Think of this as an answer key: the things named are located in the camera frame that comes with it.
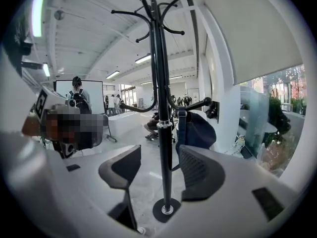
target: white ceiling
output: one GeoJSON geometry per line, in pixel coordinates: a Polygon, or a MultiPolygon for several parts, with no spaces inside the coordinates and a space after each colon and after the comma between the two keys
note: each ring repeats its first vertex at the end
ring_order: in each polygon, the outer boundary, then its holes
{"type": "MultiPolygon", "coordinates": [[[[106,77],[116,70],[120,74],[111,82],[137,84],[151,78],[149,62],[135,63],[149,52],[149,39],[135,42],[147,33],[146,23],[137,17],[110,13],[113,9],[134,11],[142,6],[139,0],[45,0],[45,4],[44,34],[35,38],[27,59],[48,62],[49,81],[78,75],[82,79],[110,82],[106,77]],[[62,20],[53,16],[58,9],[65,12],[62,20]]],[[[185,31],[184,36],[165,32],[171,76],[196,76],[193,25],[188,18],[190,9],[193,7],[182,0],[165,17],[167,27],[185,31]]],[[[139,13],[145,15],[144,9],[139,13]]],[[[42,70],[28,69],[28,72],[38,83],[48,80],[42,70]]]]}

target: white floor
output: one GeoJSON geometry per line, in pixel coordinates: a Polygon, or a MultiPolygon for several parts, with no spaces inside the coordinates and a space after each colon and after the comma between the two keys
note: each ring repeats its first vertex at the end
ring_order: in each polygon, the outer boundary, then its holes
{"type": "MultiPolygon", "coordinates": [[[[141,167],[129,190],[135,219],[138,226],[146,228],[147,235],[157,233],[164,225],[163,223],[157,221],[152,214],[154,204],[159,199],[163,198],[160,152],[158,147],[159,140],[155,139],[149,141],[144,138],[149,134],[149,132],[143,128],[143,124],[149,121],[152,114],[153,112],[140,114],[142,124],[124,135],[117,137],[117,143],[111,139],[104,139],[99,146],[93,149],[79,151],[73,155],[73,158],[76,158],[111,151],[127,145],[141,145],[141,167]]],[[[178,164],[178,156],[176,154],[175,145],[176,144],[173,143],[173,167],[178,164]]],[[[184,189],[184,177],[179,169],[172,173],[172,198],[181,202],[181,192],[184,189]]]]}

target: backpack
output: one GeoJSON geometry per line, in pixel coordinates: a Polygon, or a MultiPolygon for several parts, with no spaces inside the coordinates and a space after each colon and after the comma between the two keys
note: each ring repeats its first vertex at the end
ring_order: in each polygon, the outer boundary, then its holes
{"type": "MultiPolygon", "coordinates": [[[[214,128],[199,114],[186,112],[185,107],[180,107],[178,111],[178,141],[176,152],[179,158],[180,145],[196,146],[209,149],[217,140],[214,128]]],[[[179,164],[172,169],[179,169],[179,164]]]]}
{"type": "Polygon", "coordinates": [[[186,97],[183,99],[183,103],[184,103],[184,105],[186,104],[186,106],[189,106],[190,102],[191,102],[191,98],[188,97],[188,96],[186,96],[186,97]]]}
{"type": "Polygon", "coordinates": [[[85,96],[82,94],[83,89],[79,90],[79,93],[73,93],[72,91],[69,91],[70,98],[76,101],[76,107],[79,108],[81,114],[91,114],[91,108],[85,98],[85,96]]]}

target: black coat rack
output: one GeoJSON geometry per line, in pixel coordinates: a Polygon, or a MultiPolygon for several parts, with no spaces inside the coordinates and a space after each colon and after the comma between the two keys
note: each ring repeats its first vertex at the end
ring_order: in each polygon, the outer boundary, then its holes
{"type": "MultiPolygon", "coordinates": [[[[150,107],[147,109],[140,109],[132,106],[128,106],[124,103],[120,104],[121,109],[129,109],[137,112],[150,111],[158,100],[158,138],[160,145],[160,159],[161,170],[163,179],[163,194],[164,198],[155,203],[153,207],[153,214],[155,218],[161,222],[167,222],[168,219],[176,212],[180,207],[180,203],[171,198],[171,184],[172,184],[172,123],[169,120],[168,104],[174,109],[179,108],[174,104],[170,98],[170,84],[169,84],[169,71],[168,60],[166,52],[166,43],[164,30],[172,34],[184,35],[184,31],[175,31],[167,28],[164,25],[164,17],[168,10],[174,6],[177,7],[176,2],[179,0],[173,0],[171,3],[162,2],[157,4],[156,0],[151,0],[151,5],[148,5],[147,0],[140,0],[142,7],[134,12],[117,11],[112,10],[111,13],[115,14],[127,14],[139,17],[143,19],[149,26],[148,33],[137,39],[136,42],[140,42],[147,37],[150,37],[150,49],[151,49],[151,67],[152,67],[152,82],[153,82],[153,95],[154,100],[150,107]],[[167,5],[163,13],[160,12],[160,7],[167,5]],[[140,9],[144,8],[148,18],[137,13],[140,9]]],[[[209,106],[211,104],[211,98],[206,97],[203,101],[197,102],[185,108],[186,111],[200,108],[202,106],[209,106]]]]}

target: ceiling light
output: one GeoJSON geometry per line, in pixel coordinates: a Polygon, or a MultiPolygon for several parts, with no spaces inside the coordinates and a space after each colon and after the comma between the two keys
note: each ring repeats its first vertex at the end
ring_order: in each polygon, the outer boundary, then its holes
{"type": "Polygon", "coordinates": [[[147,54],[145,57],[137,59],[135,61],[135,63],[141,63],[141,62],[144,62],[144,61],[149,60],[149,59],[151,59],[151,54],[147,54]]]}
{"type": "Polygon", "coordinates": [[[170,77],[169,79],[175,79],[175,78],[180,78],[180,77],[183,77],[183,76],[170,77]]]}
{"type": "Polygon", "coordinates": [[[113,76],[116,76],[119,73],[118,70],[116,70],[114,73],[111,73],[106,79],[112,78],[113,76]]]}
{"type": "Polygon", "coordinates": [[[49,76],[50,76],[49,66],[48,66],[47,63],[44,63],[44,64],[43,64],[43,71],[44,71],[46,77],[49,77],[49,76]]]}
{"type": "Polygon", "coordinates": [[[42,6],[43,0],[32,2],[32,34],[34,37],[42,36],[42,6]]]}
{"type": "Polygon", "coordinates": [[[152,83],[152,81],[142,83],[141,85],[145,85],[145,84],[149,84],[149,83],[152,83]]]}

